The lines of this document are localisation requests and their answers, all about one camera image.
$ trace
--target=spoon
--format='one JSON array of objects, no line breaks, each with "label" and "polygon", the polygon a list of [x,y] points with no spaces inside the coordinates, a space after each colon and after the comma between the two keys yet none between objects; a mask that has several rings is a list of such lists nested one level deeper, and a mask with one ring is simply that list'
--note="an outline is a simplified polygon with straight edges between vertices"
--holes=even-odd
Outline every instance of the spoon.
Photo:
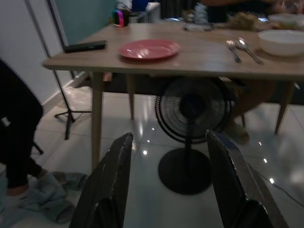
[{"label": "spoon", "polygon": [[234,55],[234,60],[237,63],[241,62],[241,59],[239,58],[237,51],[236,51],[236,42],[234,40],[229,39],[226,41],[226,45],[227,45],[228,49],[230,51],[232,51],[232,53]]},{"label": "spoon", "polygon": [[238,49],[247,52],[256,63],[263,64],[263,61],[258,56],[253,54],[252,51],[250,51],[249,44],[243,38],[241,37],[237,38],[235,43]]}]

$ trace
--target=fan base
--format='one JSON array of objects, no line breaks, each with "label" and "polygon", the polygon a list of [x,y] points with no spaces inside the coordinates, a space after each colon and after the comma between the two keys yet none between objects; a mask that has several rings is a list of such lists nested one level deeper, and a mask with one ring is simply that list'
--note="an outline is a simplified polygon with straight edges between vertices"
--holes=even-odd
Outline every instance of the fan base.
[{"label": "fan base", "polygon": [[211,169],[207,156],[196,150],[189,151],[185,162],[185,149],[176,149],[163,156],[158,166],[162,183],[182,195],[194,195],[211,185]]}]

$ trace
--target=fork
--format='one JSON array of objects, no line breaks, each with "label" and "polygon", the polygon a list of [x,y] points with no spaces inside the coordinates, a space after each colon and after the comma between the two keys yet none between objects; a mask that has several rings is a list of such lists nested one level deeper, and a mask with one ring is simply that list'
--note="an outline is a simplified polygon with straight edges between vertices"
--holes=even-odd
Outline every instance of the fork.
[{"label": "fork", "polygon": [[226,41],[226,45],[227,45],[228,49],[229,49],[230,51],[232,51],[232,53],[233,53],[233,55],[234,55],[234,60],[235,60],[237,63],[241,62],[241,59],[239,58],[239,56],[238,56],[238,54],[237,54],[237,48],[236,48],[236,43],[235,43],[235,41],[229,39],[229,40]]}]

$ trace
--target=black pants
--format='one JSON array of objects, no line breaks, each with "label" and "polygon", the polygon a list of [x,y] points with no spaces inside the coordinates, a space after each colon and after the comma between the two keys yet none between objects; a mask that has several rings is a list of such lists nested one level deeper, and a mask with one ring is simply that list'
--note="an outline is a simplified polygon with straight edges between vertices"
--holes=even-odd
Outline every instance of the black pants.
[{"label": "black pants", "polygon": [[0,163],[6,165],[9,188],[27,184],[28,174],[38,176],[41,167],[30,154],[43,108],[23,81],[0,59]]}]

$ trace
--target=wooden table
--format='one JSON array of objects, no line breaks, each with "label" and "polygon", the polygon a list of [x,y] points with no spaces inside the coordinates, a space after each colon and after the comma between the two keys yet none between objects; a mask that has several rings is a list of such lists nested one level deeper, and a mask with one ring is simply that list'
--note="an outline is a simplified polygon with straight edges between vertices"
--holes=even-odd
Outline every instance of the wooden table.
[{"label": "wooden table", "polygon": [[[101,116],[103,98],[103,73],[126,73],[130,98],[131,118],[134,118],[134,75],[182,75],[230,77],[244,79],[267,79],[286,81],[286,95],[281,104],[281,122],[293,93],[294,81],[304,81],[304,57],[283,58],[270,56],[259,50],[257,33],[235,30],[211,32],[187,32],[183,23],[163,22],[158,24],[131,24],[125,28],[108,26],[83,40],[83,42],[107,40],[105,50],[58,54],[44,62],[51,70],[89,71],[93,73],[92,99],[92,168],[99,162],[101,141]],[[263,59],[256,64],[245,52],[239,52],[242,63],[234,62],[226,48],[228,38],[243,37]],[[170,39],[178,42],[181,52],[170,59],[156,63],[131,62],[120,58],[121,45],[140,39]]]}]

